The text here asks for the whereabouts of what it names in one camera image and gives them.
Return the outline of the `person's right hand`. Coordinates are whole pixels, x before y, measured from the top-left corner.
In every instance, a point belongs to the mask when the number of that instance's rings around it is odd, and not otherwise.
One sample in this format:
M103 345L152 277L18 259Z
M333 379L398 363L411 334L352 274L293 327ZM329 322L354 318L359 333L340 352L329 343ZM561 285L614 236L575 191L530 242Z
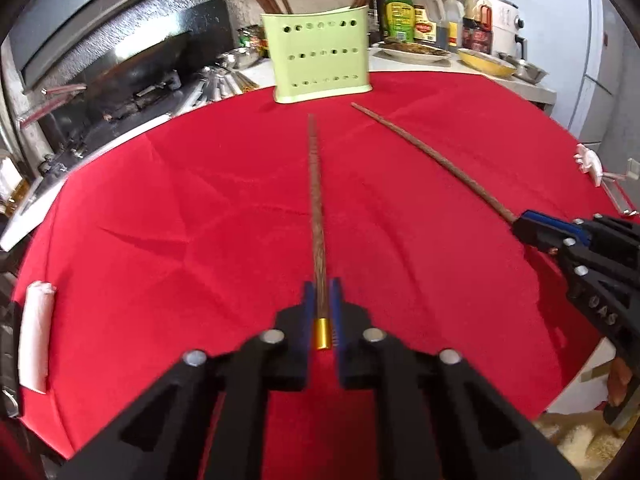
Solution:
M608 403L613 406L619 406L627 394L627 388L634 377L631 369L626 365L622 358L615 358L608 372Z

